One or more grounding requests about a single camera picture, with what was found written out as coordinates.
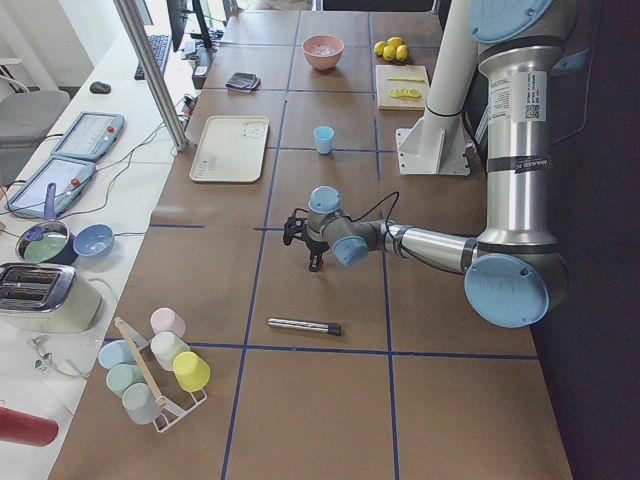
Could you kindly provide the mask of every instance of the pink cup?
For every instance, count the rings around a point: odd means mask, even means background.
[[[162,307],[151,314],[151,328],[155,334],[173,332],[182,338],[186,325],[180,315],[168,307]]]

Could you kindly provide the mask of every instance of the blue joint cap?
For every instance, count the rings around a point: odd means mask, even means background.
[[[480,43],[504,42],[534,25],[552,2],[553,0],[471,0],[467,15],[469,31]]]
[[[369,247],[362,237],[350,235],[335,242],[331,251],[342,265],[351,267],[365,259],[369,254]]]
[[[502,253],[483,255],[464,277],[469,303],[488,322],[517,328],[537,322],[549,309],[544,280],[531,265]]]
[[[311,192],[309,198],[309,210],[314,213],[328,215],[340,210],[342,197],[340,192],[333,187],[317,187]]]

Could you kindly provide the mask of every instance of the silver toaster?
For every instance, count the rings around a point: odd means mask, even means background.
[[[89,328],[102,296],[73,267],[0,265],[0,319],[20,330],[77,333]]]

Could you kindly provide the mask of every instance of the red cylinder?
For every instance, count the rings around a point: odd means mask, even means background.
[[[44,447],[57,435],[58,424],[54,420],[0,407],[0,440]]]

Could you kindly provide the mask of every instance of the gray chair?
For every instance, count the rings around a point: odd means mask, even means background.
[[[0,185],[13,182],[38,145],[69,104],[69,94],[60,90],[30,92],[8,76],[6,65],[18,59],[0,59],[4,80],[17,86],[17,93],[0,102]]]

